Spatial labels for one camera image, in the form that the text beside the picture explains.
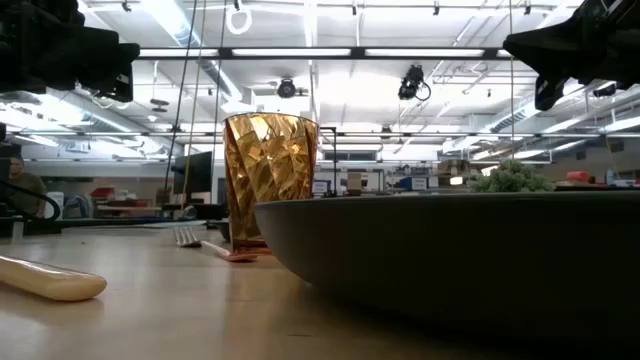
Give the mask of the black computer monitor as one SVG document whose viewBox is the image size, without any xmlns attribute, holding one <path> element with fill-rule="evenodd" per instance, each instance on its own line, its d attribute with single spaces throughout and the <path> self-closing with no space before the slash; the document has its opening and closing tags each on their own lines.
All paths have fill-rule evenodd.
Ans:
<svg viewBox="0 0 640 360">
<path fill-rule="evenodd" d="M 178 157 L 170 167 L 174 175 L 173 193 L 209 192 L 212 182 L 211 161 L 211 152 Z"/>
</svg>

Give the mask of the green artificial plant ball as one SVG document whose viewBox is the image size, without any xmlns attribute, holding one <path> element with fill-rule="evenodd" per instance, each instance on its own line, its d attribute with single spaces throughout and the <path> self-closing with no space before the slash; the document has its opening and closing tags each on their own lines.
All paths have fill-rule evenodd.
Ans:
<svg viewBox="0 0 640 360">
<path fill-rule="evenodd" d="M 553 182 L 533 165 L 518 160 L 505 160 L 488 175 L 474 177 L 469 182 L 476 193 L 551 192 Z"/>
</svg>

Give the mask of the black overhead light bar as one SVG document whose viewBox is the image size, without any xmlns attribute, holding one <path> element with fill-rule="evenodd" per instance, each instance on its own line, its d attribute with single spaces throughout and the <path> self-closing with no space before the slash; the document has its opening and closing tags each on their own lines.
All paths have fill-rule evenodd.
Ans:
<svg viewBox="0 0 640 360">
<path fill-rule="evenodd" d="M 142 48 L 139 60 L 507 60 L 511 54 L 500 48 L 473 47 L 204 47 Z"/>
</svg>

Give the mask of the black round plate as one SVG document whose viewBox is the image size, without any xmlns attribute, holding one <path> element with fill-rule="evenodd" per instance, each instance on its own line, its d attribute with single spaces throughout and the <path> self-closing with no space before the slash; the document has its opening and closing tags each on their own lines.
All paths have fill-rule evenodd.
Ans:
<svg viewBox="0 0 640 360">
<path fill-rule="evenodd" d="M 439 327 L 640 352 L 640 191 L 261 203 L 314 287 Z"/>
</svg>

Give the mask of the person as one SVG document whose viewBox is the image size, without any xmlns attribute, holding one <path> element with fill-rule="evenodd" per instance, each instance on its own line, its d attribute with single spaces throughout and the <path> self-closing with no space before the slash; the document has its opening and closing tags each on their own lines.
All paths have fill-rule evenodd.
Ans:
<svg viewBox="0 0 640 360">
<path fill-rule="evenodd" d="M 21 157 L 14 156 L 10 161 L 10 184 L 39 195 L 46 194 L 46 189 L 41 178 L 37 175 L 24 171 L 24 161 Z M 46 202 L 38 197 L 11 190 L 9 191 L 9 198 L 22 210 L 31 215 L 35 215 L 37 217 L 42 217 L 44 215 Z"/>
</svg>

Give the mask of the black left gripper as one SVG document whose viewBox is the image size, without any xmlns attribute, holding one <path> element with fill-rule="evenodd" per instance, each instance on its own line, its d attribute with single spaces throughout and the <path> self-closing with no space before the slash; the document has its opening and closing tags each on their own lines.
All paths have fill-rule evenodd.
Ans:
<svg viewBox="0 0 640 360">
<path fill-rule="evenodd" d="M 86 26 L 77 0 L 0 0 L 0 93 L 81 85 L 129 103 L 140 50 L 112 30 Z"/>
</svg>

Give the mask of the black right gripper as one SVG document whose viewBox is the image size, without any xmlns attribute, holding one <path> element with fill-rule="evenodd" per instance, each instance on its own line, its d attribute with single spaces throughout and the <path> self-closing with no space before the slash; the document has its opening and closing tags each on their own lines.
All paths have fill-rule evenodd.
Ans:
<svg viewBox="0 0 640 360">
<path fill-rule="evenodd" d="M 574 17 L 503 41 L 505 51 L 539 74 L 539 111 L 564 96 L 565 78 L 612 81 L 617 90 L 640 84 L 640 0 L 584 0 Z"/>
</svg>

